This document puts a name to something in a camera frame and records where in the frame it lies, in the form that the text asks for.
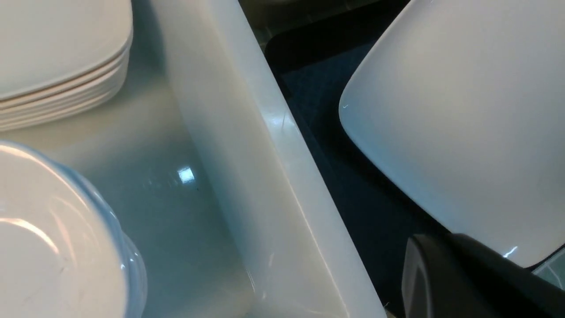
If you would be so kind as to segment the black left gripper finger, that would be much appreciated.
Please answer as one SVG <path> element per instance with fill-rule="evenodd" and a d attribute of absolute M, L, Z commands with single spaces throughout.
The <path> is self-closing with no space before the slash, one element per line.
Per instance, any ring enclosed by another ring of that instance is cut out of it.
<path fill-rule="evenodd" d="M 562 318 L 563 290 L 464 234 L 407 241 L 402 299 L 408 318 Z"/>

